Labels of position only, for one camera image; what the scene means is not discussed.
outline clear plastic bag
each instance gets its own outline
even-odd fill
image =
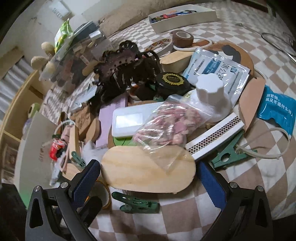
[[[212,114],[213,109],[210,106],[180,95],[171,95],[137,130],[132,144],[141,146],[160,168],[168,172],[183,151],[186,135],[207,122]],[[171,151],[170,147],[168,151],[167,146],[174,145],[181,148]]]
[[[41,73],[40,81],[56,82],[68,94],[81,84],[100,61],[112,43],[99,26],[88,22],[65,38]]]

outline white power bank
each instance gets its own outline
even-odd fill
[[[112,136],[131,137],[163,102],[118,108],[113,111]]]

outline white bottle cap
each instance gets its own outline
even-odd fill
[[[214,114],[209,122],[214,123],[228,116],[231,110],[230,98],[224,92],[223,81],[216,74],[200,75],[195,86],[197,96],[193,95],[192,97],[214,109]]]

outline white cable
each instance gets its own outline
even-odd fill
[[[57,133],[57,130],[58,130],[62,125],[66,124],[66,123],[72,123],[73,125],[75,125],[75,122],[74,122],[74,121],[72,121],[72,120],[65,120],[65,121],[61,122],[61,123],[56,127],[56,129],[54,130],[54,135]],[[50,141],[45,142],[45,143],[42,145],[42,147],[46,147],[46,146],[50,145],[51,143],[52,143],[52,139],[51,139]]]
[[[66,124],[66,123],[72,123],[73,125],[75,125],[75,122],[72,121],[72,120],[64,120],[63,122],[61,122],[61,123],[56,127],[56,129],[54,130],[54,135],[57,133],[58,129],[59,129],[62,125]]]
[[[209,47],[213,44],[213,41],[210,40],[210,39],[207,39],[207,38],[203,38],[203,37],[194,37],[194,40],[196,39],[203,39],[203,40],[206,40],[208,41],[209,43],[205,46],[194,46],[194,47],[190,47],[190,48],[178,48],[176,47],[175,45],[173,45],[174,49],[175,50],[178,50],[178,51],[183,51],[183,52],[194,52],[197,48],[206,48],[206,47]]]
[[[282,153],[275,154],[275,155],[263,155],[263,154],[259,154],[257,152],[253,152],[253,151],[245,148],[250,143],[252,143],[254,140],[256,140],[258,137],[260,137],[263,134],[265,134],[267,132],[270,132],[270,131],[281,131],[281,132],[283,132],[287,136],[287,138],[288,138],[287,148]],[[250,140],[246,144],[243,144],[242,146],[237,145],[237,148],[236,148],[235,151],[238,151],[239,149],[241,149],[241,150],[244,151],[244,153],[246,153],[247,155],[252,156],[252,157],[259,157],[259,158],[262,158],[262,159],[279,159],[282,155],[284,155],[287,152],[287,150],[289,149],[289,146],[290,146],[290,137],[289,137],[289,134],[283,128],[274,127],[274,128],[271,128],[271,129],[269,129],[269,130],[261,133],[260,135],[256,136],[255,138],[253,138],[252,140]]]

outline medical packet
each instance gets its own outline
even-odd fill
[[[230,59],[202,48],[193,53],[190,63],[182,74],[192,85],[201,74],[214,73],[224,82],[224,91],[235,106],[249,78],[250,69]]]

